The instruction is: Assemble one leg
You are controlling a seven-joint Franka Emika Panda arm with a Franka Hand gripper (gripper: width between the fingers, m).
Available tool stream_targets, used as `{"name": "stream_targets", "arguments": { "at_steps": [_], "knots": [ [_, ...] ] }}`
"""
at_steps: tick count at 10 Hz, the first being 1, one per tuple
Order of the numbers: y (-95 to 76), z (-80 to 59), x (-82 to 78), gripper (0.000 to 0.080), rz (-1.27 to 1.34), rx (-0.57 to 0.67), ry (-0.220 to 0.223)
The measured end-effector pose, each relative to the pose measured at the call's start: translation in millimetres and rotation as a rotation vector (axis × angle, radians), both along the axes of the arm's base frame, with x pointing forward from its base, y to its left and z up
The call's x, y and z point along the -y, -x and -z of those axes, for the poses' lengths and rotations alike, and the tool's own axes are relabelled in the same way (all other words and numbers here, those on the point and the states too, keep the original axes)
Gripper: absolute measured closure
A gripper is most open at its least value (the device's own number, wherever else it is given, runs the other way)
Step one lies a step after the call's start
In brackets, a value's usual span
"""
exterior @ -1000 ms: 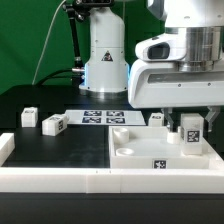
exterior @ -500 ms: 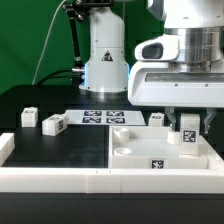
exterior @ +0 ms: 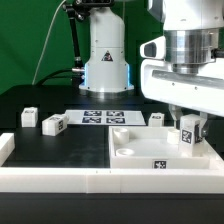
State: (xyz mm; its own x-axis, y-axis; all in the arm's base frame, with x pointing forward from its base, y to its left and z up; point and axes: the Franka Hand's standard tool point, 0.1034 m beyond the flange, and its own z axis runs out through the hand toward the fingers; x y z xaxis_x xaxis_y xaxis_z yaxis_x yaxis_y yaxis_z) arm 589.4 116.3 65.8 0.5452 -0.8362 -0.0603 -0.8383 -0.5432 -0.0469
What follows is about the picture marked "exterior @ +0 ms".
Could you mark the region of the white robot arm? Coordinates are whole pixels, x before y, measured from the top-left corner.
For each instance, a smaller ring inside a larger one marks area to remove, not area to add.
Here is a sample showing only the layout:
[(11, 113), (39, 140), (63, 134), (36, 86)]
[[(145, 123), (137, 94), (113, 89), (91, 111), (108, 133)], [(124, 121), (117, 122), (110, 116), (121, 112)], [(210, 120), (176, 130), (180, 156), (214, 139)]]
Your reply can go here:
[(123, 24), (108, 8), (90, 16), (90, 58), (80, 90), (138, 86), (143, 96), (224, 117), (224, 0), (140, 0)]

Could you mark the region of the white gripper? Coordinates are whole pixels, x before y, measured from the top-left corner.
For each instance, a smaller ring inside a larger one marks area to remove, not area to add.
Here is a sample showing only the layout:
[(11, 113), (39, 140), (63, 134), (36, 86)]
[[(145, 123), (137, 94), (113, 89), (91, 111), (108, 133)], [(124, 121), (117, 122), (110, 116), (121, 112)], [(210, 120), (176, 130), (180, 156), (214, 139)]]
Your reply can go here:
[(209, 114), (224, 117), (224, 58), (201, 65), (196, 75), (172, 72), (171, 64), (164, 61), (164, 36), (142, 44), (140, 55), (143, 95), (170, 104), (174, 127), (183, 115), (180, 107), (200, 111), (200, 138), (204, 140), (209, 133)]

